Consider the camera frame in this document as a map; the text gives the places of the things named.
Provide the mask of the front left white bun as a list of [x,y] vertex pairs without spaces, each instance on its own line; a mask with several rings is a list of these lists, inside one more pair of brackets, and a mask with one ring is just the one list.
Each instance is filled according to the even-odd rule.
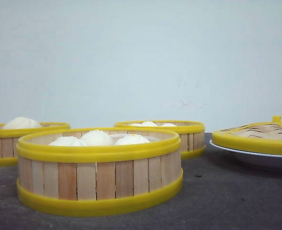
[[51,143],[50,146],[66,146],[66,147],[85,147],[86,142],[74,136],[58,137]]

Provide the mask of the white bun in left basket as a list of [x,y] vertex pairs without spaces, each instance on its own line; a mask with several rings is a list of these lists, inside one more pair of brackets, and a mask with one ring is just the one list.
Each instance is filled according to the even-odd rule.
[[7,122],[3,129],[27,129],[27,128],[40,128],[41,124],[28,117],[19,116]]

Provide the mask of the bamboo steamer basket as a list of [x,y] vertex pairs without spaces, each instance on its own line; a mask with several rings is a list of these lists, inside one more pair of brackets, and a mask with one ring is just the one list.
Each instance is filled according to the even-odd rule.
[[161,204],[183,183],[180,137],[169,130],[104,128],[114,137],[138,134],[150,143],[64,147],[51,142],[88,128],[45,131],[19,138],[17,194],[31,209],[74,217],[129,213]]
[[18,163],[16,144],[22,136],[58,129],[69,129],[68,123],[41,122],[38,128],[4,129],[0,124],[0,167],[14,166]]

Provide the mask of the woven yellow-rimmed steamer lid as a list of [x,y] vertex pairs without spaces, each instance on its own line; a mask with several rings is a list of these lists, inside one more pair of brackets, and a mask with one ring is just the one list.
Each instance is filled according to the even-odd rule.
[[228,149],[282,156],[282,117],[214,131],[211,141]]

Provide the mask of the front middle white bun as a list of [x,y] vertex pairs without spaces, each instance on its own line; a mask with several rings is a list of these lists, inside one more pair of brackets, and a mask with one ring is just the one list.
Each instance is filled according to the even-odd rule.
[[92,130],[82,135],[83,140],[88,146],[111,146],[113,140],[109,134],[102,130]]

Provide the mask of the middle bun in back basket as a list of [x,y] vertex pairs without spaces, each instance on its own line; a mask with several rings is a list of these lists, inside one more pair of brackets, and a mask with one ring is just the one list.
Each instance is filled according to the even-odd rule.
[[153,121],[144,121],[141,123],[142,127],[157,127],[158,125]]

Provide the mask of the front right white bun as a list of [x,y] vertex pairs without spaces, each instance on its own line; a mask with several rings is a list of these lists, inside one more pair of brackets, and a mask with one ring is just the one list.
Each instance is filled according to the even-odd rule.
[[150,141],[142,135],[125,135],[124,137],[118,139],[115,142],[116,146],[120,145],[133,145],[133,144],[145,144],[150,143]]

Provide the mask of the left bun in back basket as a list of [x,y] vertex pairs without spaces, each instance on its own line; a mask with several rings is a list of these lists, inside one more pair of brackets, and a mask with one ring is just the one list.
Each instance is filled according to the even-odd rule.
[[130,126],[141,127],[141,126],[142,126],[142,124],[140,124],[140,123],[132,123],[132,124],[130,124]]

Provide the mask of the white plate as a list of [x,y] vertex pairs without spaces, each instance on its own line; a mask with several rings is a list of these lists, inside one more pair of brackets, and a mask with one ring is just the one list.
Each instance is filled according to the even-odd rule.
[[209,143],[218,149],[230,152],[234,158],[249,167],[282,172],[282,155],[230,149],[214,144],[212,139],[209,141]]

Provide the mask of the right bun in back basket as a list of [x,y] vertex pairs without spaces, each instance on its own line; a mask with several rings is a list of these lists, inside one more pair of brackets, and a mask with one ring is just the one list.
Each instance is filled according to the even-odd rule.
[[176,125],[173,123],[162,123],[161,127],[176,127]]

